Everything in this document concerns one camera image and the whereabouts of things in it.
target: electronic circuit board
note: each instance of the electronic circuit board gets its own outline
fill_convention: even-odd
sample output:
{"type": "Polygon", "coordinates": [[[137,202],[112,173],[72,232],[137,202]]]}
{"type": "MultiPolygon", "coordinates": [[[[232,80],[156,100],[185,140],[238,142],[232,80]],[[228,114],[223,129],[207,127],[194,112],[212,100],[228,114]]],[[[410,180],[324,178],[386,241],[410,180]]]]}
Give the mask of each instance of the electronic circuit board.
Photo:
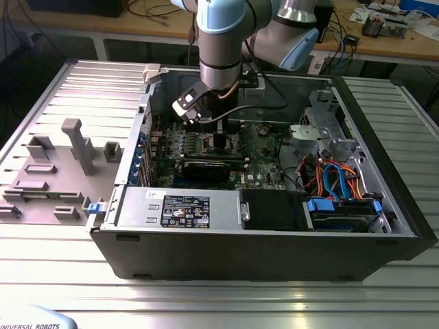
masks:
{"type": "Polygon", "coordinates": [[[279,133],[270,126],[241,124],[228,134],[226,147],[213,146],[208,132],[189,132],[185,125],[174,124],[152,135],[152,162],[159,187],[235,190],[237,188],[285,189],[277,160],[279,133]],[[182,174],[185,162],[209,162],[230,166],[227,182],[188,182],[182,174]]]}

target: robotic arm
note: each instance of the robotic arm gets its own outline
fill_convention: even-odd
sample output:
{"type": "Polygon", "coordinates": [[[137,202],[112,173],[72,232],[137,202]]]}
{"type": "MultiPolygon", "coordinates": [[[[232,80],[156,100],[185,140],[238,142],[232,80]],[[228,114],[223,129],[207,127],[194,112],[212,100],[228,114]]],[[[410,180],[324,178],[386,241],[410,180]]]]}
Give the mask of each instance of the robotic arm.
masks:
{"type": "MultiPolygon", "coordinates": [[[[232,93],[240,82],[242,54],[249,55],[246,45],[250,55],[295,71],[318,39],[316,0],[281,0],[282,5],[280,0],[171,1],[197,15],[201,81],[173,103],[177,114],[191,123],[201,119],[195,106],[200,98],[213,119],[236,106],[237,93],[227,99],[222,95],[232,93]]],[[[226,127],[226,120],[222,121],[214,129],[220,134],[226,127]]]]}

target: power supply label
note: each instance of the power supply label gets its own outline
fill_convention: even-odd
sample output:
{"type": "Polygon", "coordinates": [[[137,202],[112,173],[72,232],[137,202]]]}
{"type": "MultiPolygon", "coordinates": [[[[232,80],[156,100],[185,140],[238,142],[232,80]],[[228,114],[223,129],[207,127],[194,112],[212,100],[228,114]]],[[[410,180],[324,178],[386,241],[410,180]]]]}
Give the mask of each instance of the power supply label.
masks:
{"type": "Polygon", "coordinates": [[[209,228],[211,205],[209,197],[166,195],[163,198],[160,224],[164,228],[209,228]]]}

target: motherboard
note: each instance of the motherboard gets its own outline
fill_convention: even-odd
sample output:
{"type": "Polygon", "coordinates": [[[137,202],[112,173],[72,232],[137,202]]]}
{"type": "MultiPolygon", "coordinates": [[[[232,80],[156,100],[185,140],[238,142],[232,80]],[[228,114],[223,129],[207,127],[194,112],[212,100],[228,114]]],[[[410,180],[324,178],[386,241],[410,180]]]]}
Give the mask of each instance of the motherboard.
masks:
{"type": "Polygon", "coordinates": [[[151,133],[152,185],[157,187],[235,190],[285,189],[278,165],[281,133],[263,123],[241,122],[226,136],[223,149],[214,147],[210,132],[188,131],[173,123],[151,133]]]}

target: metal workbench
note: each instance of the metal workbench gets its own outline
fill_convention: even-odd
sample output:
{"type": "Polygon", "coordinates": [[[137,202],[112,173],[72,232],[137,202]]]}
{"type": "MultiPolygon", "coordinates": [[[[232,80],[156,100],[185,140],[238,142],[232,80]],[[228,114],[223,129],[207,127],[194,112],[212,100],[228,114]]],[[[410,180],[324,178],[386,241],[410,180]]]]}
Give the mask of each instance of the metal workbench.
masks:
{"type": "MultiPolygon", "coordinates": [[[[123,147],[144,91],[143,67],[66,64],[0,151],[0,190],[27,158],[23,145],[32,134],[68,145],[60,130],[67,114],[82,120],[94,145],[117,138],[123,147]]],[[[439,231],[438,127],[403,87],[388,80],[346,83],[439,231]]],[[[82,226],[1,224],[0,301],[58,310],[87,329],[435,328],[438,251],[393,262],[363,283],[148,282],[116,277],[82,226]]]]}

